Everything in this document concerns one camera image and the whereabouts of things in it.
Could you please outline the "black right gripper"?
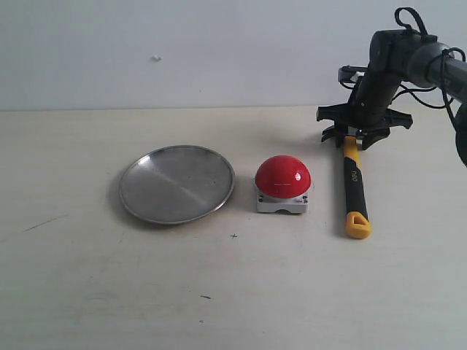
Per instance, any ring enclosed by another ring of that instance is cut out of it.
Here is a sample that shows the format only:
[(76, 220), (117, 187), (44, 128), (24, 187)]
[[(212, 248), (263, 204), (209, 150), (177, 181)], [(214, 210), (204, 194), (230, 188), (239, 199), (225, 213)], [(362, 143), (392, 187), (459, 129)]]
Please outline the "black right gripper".
[(321, 142), (334, 140), (336, 148), (348, 136), (360, 136), (361, 149), (390, 135), (390, 129), (412, 126), (412, 116), (389, 108), (401, 77), (397, 74), (367, 71), (355, 83), (348, 101), (344, 104), (321, 106), (317, 120), (331, 120), (333, 125), (324, 129)]

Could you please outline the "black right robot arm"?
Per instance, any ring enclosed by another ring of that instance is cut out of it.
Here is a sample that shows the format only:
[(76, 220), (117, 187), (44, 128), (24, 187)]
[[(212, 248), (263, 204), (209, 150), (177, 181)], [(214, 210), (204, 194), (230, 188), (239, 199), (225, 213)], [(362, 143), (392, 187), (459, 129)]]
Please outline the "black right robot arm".
[(418, 90), (438, 88), (455, 130), (455, 146), (466, 160), (466, 56), (455, 58), (457, 48), (438, 42), (436, 36), (409, 30), (376, 32), (366, 67), (342, 66), (338, 81), (351, 89), (344, 104), (321, 106), (317, 120), (331, 120), (322, 140), (334, 139), (340, 147), (345, 136), (361, 140), (368, 149), (386, 139), (390, 129), (410, 128), (409, 114), (390, 109), (397, 90), (408, 82)]

